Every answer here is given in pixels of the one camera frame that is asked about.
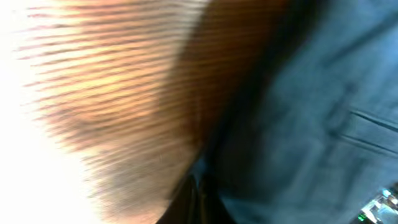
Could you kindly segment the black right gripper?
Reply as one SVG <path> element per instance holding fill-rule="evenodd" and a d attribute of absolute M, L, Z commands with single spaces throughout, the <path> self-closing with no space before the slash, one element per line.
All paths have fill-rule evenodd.
<path fill-rule="evenodd" d="M 381 190 L 351 220 L 351 224 L 397 224 L 397 182 Z"/>

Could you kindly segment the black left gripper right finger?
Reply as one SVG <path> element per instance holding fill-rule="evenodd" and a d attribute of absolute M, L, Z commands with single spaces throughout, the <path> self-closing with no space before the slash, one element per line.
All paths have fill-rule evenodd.
<path fill-rule="evenodd" d="M 198 189 L 198 217 L 200 224 L 235 224 L 219 198 L 217 184 L 206 175 Z"/>

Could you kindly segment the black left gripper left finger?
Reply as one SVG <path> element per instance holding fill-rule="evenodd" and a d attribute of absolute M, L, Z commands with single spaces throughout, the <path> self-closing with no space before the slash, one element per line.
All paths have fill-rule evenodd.
<path fill-rule="evenodd" d="M 164 214 L 156 224 L 192 224 L 195 223 L 197 207 L 197 185 L 195 178 L 187 177 L 178 188 Z"/>

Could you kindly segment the dark blue denim shorts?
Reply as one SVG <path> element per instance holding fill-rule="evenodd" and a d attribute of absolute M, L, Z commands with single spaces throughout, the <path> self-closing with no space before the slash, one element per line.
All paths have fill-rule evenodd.
<path fill-rule="evenodd" d="M 349 223 L 397 182 L 397 1 L 294 1 L 194 167 L 236 223 Z"/>

